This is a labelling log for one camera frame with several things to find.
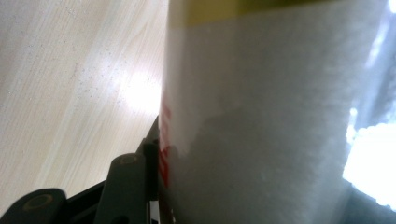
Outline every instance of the wood grain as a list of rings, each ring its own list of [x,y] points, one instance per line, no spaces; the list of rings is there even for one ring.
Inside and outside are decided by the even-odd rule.
[[[158,114],[166,17],[166,0],[0,1],[0,216],[136,150]]]

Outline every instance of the wooden table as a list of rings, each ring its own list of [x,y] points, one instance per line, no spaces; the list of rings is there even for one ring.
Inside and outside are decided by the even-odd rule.
[[[72,196],[136,150],[158,115],[167,0],[0,1],[0,216]]]

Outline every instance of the black plastic part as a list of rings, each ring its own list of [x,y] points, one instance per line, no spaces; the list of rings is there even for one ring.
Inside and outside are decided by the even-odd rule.
[[[60,189],[39,189],[17,200],[0,223],[67,223],[66,197]]]
[[[158,200],[158,145],[143,145],[143,154],[146,157],[147,201]]]
[[[97,205],[102,195],[105,181],[82,191],[67,200],[70,224],[90,224],[96,215]]]
[[[396,213],[388,206],[381,206],[375,199],[353,189],[345,209],[343,224],[393,224]]]
[[[154,143],[158,145],[158,138],[160,136],[160,130],[159,130],[159,118],[157,117],[154,120],[154,123],[152,124],[150,130],[148,131],[148,135],[145,138],[146,143]]]
[[[111,162],[93,223],[149,223],[144,155],[125,154]]]

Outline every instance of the white bottle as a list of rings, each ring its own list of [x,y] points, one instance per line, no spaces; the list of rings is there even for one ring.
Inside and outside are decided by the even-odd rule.
[[[170,0],[162,222],[337,223],[390,3]]]

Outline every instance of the table surface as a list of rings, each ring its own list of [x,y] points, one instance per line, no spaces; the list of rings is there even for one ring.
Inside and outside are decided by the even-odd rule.
[[[106,179],[158,115],[167,0],[0,1],[0,216]]]

